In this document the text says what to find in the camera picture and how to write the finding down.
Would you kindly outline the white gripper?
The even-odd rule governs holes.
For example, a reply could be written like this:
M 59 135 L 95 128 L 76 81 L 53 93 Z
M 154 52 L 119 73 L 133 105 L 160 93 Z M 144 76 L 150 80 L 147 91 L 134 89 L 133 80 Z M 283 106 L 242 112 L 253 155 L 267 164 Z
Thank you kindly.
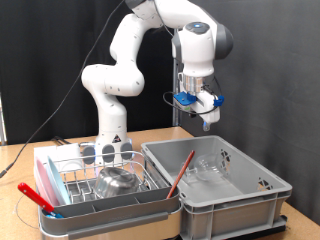
M 190 99 L 193 100 L 193 103 L 189 105 L 190 111 L 203 119 L 203 131 L 208 132 L 210 130 L 209 123 L 216 123 L 220 120 L 220 108 L 214 105 L 214 101 L 218 97 L 207 91 L 202 91 L 191 94 Z

